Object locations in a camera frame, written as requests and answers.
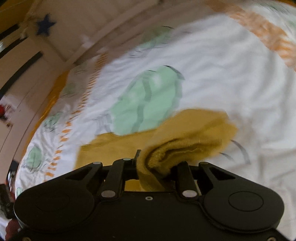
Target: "orange stripe pattern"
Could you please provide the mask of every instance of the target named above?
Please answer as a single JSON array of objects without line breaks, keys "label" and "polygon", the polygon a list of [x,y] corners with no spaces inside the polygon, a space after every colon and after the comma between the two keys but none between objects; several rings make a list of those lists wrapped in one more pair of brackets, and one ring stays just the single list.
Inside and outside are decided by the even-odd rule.
[{"label": "orange stripe pattern", "polygon": [[260,14],[245,11],[232,4],[218,0],[209,0],[207,4],[215,12],[225,13],[255,34],[269,50],[276,52],[282,58],[287,67],[296,70],[296,44],[289,40],[280,27],[270,23]]},{"label": "orange stripe pattern", "polygon": [[[68,121],[65,124],[65,128],[62,130],[62,135],[60,135],[60,142],[66,142],[68,141],[68,135],[71,132],[72,129],[69,129],[70,126],[73,125],[73,120],[79,116],[81,114],[81,112],[83,111],[83,109],[85,108],[85,102],[88,100],[88,96],[91,94],[91,89],[94,86],[94,84],[96,83],[96,79],[98,78],[102,67],[104,66],[105,62],[107,59],[107,53],[104,53],[100,56],[100,58],[97,60],[97,62],[95,63],[95,71],[94,73],[91,75],[90,80],[88,82],[87,85],[87,89],[84,92],[80,103],[78,104],[78,107],[76,108],[75,111],[73,111],[71,113],[71,116],[69,117]],[[55,151],[55,155],[52,159],[52,162],[50,163],[51,166],[49,166],[48,172],[45,173],[45,180],[46,181],[46,177],[54,177],[54,171],[56,170],[56,166],[58,164],[59,161],[61,161],[61,156],[60,154],[62,153],[62,147],[63,145],[60,145],[57,150]]]}]

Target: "bed sheet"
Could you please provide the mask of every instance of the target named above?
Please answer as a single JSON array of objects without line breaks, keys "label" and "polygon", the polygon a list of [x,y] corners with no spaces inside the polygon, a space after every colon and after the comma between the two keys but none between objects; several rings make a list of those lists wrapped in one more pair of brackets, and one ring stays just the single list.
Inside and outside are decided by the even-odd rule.
[{"label": "bed sheet", "polygon": [[285,203],[278,230],[295,239],[295,16],[272,1],[207,1],[180,16],[195,21],[164,21],[104,67],[105,54],[72,69],[27,148],[16,197],[73,170],[96,135],[154,128],[188,108],[224,110],[238,134],[206,161],[276,191]]}]

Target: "mustard yellow towel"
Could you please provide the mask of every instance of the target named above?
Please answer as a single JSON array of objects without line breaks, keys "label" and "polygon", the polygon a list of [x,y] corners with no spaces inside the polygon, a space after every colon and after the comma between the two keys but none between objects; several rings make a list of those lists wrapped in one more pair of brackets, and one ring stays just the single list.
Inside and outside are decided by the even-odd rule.
[{"label": "mustard yellow towel", "polygon": [[164,191],[167,186],[161,179],[173,166],[218,154],[226,148],[236,131],[224,112],[183,110],[154,130],[126,136],[113,133],[97,136],[90,144],[81,147],[76,168],[94,161],[111,165],[121,158],[133,158],[136,150],[141,149],[137,171],[142,188]]}]

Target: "yellow wall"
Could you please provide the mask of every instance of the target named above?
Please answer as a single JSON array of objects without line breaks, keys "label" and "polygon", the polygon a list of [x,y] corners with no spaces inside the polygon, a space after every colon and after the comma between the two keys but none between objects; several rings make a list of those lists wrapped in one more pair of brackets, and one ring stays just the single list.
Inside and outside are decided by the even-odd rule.
[{"label": "yellow wall", "polygon": [[0,7],[0,33],[21,22],[34,0],[7,0]]}]

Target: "star decoration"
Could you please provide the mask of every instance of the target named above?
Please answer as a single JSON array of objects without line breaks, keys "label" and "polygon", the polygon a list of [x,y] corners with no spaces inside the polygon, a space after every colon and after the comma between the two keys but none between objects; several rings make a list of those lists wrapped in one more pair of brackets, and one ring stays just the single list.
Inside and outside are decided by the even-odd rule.
[{"label": "star decoration", "polygon": [[45,15],[44,19],[42,21],[38,21],[38,31],[36,35],[44,34],[45,36],[49,36],[49,28],[55,25],[56,22],[51,22],[49,20],[49,13]]}]

